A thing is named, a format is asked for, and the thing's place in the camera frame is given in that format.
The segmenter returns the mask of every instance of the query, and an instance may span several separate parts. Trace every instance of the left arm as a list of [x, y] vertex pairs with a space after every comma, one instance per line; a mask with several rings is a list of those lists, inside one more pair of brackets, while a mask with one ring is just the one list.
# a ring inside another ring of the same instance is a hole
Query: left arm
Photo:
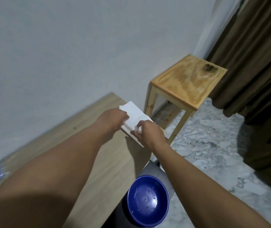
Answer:
[[127, 113], [105, 111], [88, 128], [29, 161], [0, 185], [0, 227], [62, 227], [106, 137]]

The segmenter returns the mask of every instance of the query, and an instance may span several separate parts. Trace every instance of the white cloth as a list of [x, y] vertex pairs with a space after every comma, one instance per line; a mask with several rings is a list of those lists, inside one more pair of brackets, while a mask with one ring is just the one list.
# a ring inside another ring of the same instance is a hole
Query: white cloth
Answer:
[[120, 105], [120, 109], [126, 111], [129, 116], [129, 119], [124, 122], [122, 129], [142, 146], [142, 144], [137, 140], [137, 138], [134, 137], [130, 132], [132, 130], [137, 130], [139, 133], [141, 133], [142, 127], [138, 128], [137, 124], [141, 120], [151, 120], [151, 118], [144, 114], [132, 101], [126, 103], [125, 105]]

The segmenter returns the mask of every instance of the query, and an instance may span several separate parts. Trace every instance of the tiled floor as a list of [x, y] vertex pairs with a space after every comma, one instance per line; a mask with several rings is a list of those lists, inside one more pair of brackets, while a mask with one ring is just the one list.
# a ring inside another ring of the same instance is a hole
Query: tiled floor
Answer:
[[[164, 107], [153, 120], [160, 122], [170, 107]], [[172, 132], [182, 115], [179, 114], [166, 131]], [[206, 99], [171, 146], [271, 223], [271, 188], [256, 177], [239, 155], [245, 152], [250, 133], [251, 128], [243, 124], [242, 116], [227, 118]], [[194, 227], [176, 194], [170, 201], [167, 217], [157, 227]]]

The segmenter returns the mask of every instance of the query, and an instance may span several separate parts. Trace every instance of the brown curtain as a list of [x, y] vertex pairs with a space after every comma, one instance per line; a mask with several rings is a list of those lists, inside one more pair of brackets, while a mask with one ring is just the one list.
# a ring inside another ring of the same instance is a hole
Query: brown curtain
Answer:
[[271, 115], [271, 0], [249, 0], [210, 61], [228, 69], [210, 93], [213, 105], [263, 123]]

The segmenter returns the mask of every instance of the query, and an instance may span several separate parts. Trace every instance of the wooden stool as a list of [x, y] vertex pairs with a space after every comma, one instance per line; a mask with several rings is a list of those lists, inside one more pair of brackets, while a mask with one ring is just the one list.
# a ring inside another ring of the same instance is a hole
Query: wooden stool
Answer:
[[187, 55], [164, 73], [153, 79], [148, 92], [145, 114], [151, 117], [156, 94], [165, 97], [182, 110], [185, 110], [180, 122], [168, 139], [171, 144], [177, 134], [201, 106], [227, 69], [203, 59]]

